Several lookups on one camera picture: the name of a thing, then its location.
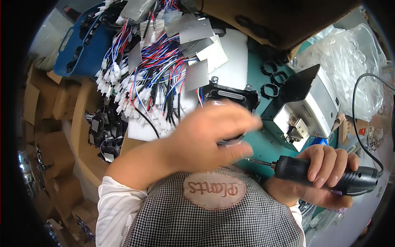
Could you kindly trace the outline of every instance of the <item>power cord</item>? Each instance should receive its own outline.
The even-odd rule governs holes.
[[[376,157],[374,157],[374,155],[372,155],[372,153],[369,151],[369,150],[367,150],[367,148],[365,148],[365,146],[362,144],[362,141],[361,141],[361,139],[359,138],[359,135],[358,135],[358,130],[357,130],[357,125],[356,125],[356,119],[355,119],[355,94],[356,94],[356,92],[357,92],[357,86],[358,86],[358,84],[359,84],[359,82],[361,81],[361,79],[362,78],[364,78],[364,77],[366,77],[366,76],[373,76],[373,77],[375,77],[375,78],[377,78],[379,81],[381,81],[382,83],[384,83],[385,85],[387,85],[387,87],[389,87],[391,90],[393,90],[393,91],[395,91],[395,89],[393,88],[393,87],[391,87],[390,85],[388,85],[383,79],[381,79],[380,77],[378,77],[378,76],[376,76],[376,75],[374,75],[374,74],[371,74],[371,73],[365,73],[365,74],[362,74],[358,79],[357,79],[357,82],[355,83],[355,87],[354,87],[354,92],[353,92],[353,94],[352,94],[352,121],[353,121],[353,124],[354,124],[354,130],[355,130],[355,133],[356,133],[356,135],[357,135],[357,139],[358,139],[358,142],[360,143],[360,145],[361,145],[361,148],[380,166],[380,168],[381,168],[381,171],[379,171],[378,173],[377,173],[377,176],[378,177],[381,177],[382,175],[383,175],[383,173],[384,173],[384,167],[383,167],[383,164],[376,158]]]

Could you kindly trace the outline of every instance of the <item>plastic bag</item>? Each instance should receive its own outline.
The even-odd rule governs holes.
[[[51,71],[58,58],[58,49],[73,24],[56,8],[48,15],[36,33],[29,50],[29,57],[37,68]]]
[[[337,91],[340,113],[352,116],[352,95],[358,77],[364,73],[381,74],[377,48],[366,24],[341,31],[333,29],[325,38],[298,53],[289,67],[299,72],[320,64]],[[358,84],[355,116],[370,121],[383,102],[383,88],[374,77]]]

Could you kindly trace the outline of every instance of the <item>plastic packaging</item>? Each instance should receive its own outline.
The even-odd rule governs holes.
[[[363,73],[381,74],[380,60],[374,38],[366,24],[341,31],[333,29],[326,37],[298,53],[289,67],[296,73],[320,64],[333,83],[340,113],[352,116],[354,85]],[[355,116],[370,121],[383,102],[383,88],[374,77],[365,77],[358,85]]]
[[[328,210],[317,214],[311,221],[311,229],[305,232],[306,246],[309,247],[313,239],[318,237],[320,234],[325,234],[325,230],[332,225],[338,225],[344,217],[345,209],[339,210]]]
[[[63,37],[73,24],[54,8],[38,30],[29,50],[34,65],[51,71],[58,57],[58,48]]]

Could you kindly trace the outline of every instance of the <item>white long sleeve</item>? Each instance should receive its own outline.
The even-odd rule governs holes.
[[[131,189],[105,176],[99,186],[99,197],[96,246],[122,246],[129,227],[147,197],[147,192]],[[290,209],[296,223],[302,229],[302,214],[298,206],[299,204]],[[306,247],[304,234],[303,246]]]

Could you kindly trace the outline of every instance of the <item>plastic ring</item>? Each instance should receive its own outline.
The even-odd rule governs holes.
[[[284,77],[284,81],[277,81],[276,76],[282,75]],[[288,80],[288,75],[284,71],[278,71],[270,76],[270,81],[277,86],[281,87],[284,85]]]
[[[268,72],[266,70],[266,66],[270,66],[273,69],[273,73],[272,72]],[[264,75],[271,76],[271,75],[273,75],[273,74],[275,74],[277,72],[277,65],[275,63],[273,63],[273,62],[264,62],[263,65],[261,66],[261,72]]]
[[[267,93],[265,92],[265,87],[270,87],[270,88],[272,88],[272,89],[274,90],[273,95],[267,94]],[[261,87],[261,94],[262,94],[263,97],[265,97],[265,98],[267,98],[267,99],[271,99],[271,98],[277,97],[277,96],[278,96],[278,86],[275,85],[275,84],[272,84],[272,83],[264,84],[264,85]]]

